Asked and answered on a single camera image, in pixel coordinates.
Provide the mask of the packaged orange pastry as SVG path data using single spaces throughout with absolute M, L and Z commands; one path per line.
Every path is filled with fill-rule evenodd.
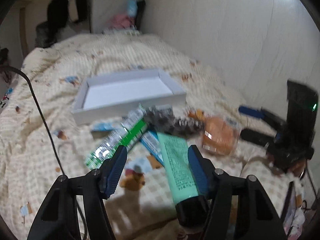
M 238 144 L 240 131 L 220 116 L 208 117 L 204 122 L 202 148 L 219 155 L 232 154 Z

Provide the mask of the mint green cream tube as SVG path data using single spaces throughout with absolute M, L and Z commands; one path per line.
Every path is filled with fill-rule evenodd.
M 204 226 L 208 203 L 200 195 L 188 161 L 185 139 L 164 133 L 157 134 L 164 168 L 179 224 L 188 229 Z

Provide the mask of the blue white snack packet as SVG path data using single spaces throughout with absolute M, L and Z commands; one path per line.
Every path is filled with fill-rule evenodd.
M 150 152 L 152 156 L 163 166 L 163 157 L 161 147 L 156 131 L 148 130 L 140 138 L 142 145 Z

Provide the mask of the green white snack pack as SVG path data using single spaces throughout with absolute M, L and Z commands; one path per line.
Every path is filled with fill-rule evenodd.
M 86 158 L 85 165 L 90 169 L 99 168 L 106 159 L 111 159 L 119 146 L 131 150 L 148 129 L 144 121 L 146 110 L 139 105 L 130 111 L 120 126 L 112 131 Z

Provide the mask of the cream checkered dog quilt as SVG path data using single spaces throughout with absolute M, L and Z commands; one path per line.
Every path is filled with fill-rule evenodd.
M 114 72 L 158 68 L 187 92 L 187 105 L 174 108 L 222 114 L 241 126 L 273 134 L 266 124 L 238 113 L 245 104 L 239 92 L 223 84 L 213 67 L 203 66 L 155 35 L 78 35 L 52 48 L 34 49 L 24 60 L 27 74 L 67 176 L 89 170 L 85 159 L 101 139 L 94 139 L 93 124 L 77 126 L 71 110 L 87 77 Z M 1 113 L 1 215 L 18 239 L 27 239 L 35 215 L 47 192 L 61 174 L 47 131 L 23 78 L 10 93 Z M 271 170 L 265 151 L 238 142 L 232 155 L 202 153 L 231 176 L 255 175 L 281 215 L 291 181 L 302 202 L 303 186 L 292 173 Z M 105 207 L 117 239 L 177 239 L 179 225 L 165 169 L 148 172 L 139 190 L 117 187 Z

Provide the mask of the white shallow cardboard box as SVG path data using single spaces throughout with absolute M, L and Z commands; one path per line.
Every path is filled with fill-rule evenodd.
M 183 87 L 161 69 L 114 72 L 84 80 L 72 115 L 77 125 L 84 125 L 125 116 L 140 105 L 183 105 L 186 96 Z

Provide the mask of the pink clothes pile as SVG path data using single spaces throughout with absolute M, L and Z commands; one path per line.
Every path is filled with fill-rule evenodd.
M 135 29 L 135 19 L 127 14 L 118 14 L 110 20 L 110 29 Z

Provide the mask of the black chair with clothes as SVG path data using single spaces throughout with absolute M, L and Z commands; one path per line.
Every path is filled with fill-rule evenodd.
M 45 21 L 36 26 L 36 48 L 49 48 L 57 42 L 57 35 L 66 24 Z

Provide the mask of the light blue tissue pack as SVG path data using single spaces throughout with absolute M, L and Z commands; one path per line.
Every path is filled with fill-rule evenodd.
M 135 18 L 138 11 L 138 5 L 136 0 L 128 0 L 126 7 L 126 14 L 130 18 Z

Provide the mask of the black hanging jacket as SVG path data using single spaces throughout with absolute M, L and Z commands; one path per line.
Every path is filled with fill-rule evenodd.
M 69 19 L 69 1 L 52 0 L 47 7 L 47 21 L 57 29 L 64 28 Z

